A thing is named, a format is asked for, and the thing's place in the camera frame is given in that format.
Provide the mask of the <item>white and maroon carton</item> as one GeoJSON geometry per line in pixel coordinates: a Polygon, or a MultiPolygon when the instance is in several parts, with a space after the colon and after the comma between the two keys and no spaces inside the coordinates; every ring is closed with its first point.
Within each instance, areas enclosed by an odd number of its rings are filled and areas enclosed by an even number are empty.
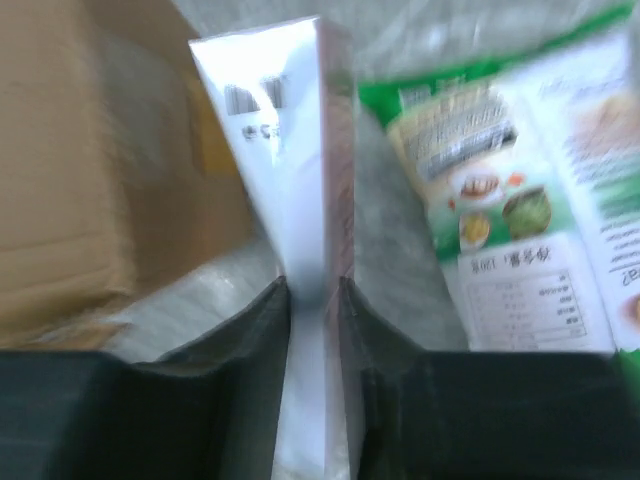
{"type": "Polygon", "coordinates": [[[354,270],[349,34],[320,17],[189,44],[290,294],[277,462],[329,473],[338,290],[354,270]]]}

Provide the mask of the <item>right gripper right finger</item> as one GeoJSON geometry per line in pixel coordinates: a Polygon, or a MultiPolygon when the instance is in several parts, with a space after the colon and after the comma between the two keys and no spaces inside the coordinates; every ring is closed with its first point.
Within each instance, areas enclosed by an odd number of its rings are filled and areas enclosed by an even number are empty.
{"type": "Polygon", "coordinates": [[[355,479],[635,479],[630,354],[431,351],[339,287],[355,479]]]}

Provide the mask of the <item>brown cardboard express box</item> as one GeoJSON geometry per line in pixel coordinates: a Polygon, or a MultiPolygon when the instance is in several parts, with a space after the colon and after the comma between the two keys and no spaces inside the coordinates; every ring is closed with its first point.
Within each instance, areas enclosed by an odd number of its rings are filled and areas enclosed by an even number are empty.
{"type": "Polygon", "coordinates": [[[96,349],[252,215],[171,1],[1,5],[1,345],[96,349]]]}

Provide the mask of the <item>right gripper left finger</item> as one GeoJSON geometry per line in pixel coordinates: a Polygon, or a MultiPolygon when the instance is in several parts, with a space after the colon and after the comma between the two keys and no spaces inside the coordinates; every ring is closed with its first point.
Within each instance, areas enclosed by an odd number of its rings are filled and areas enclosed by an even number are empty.
{"type": "Polygon", "coordinates": [[[1,354],[5,479],[267,479],[290,335],[278,278],[153,362],[97,350],[1,354]]]}

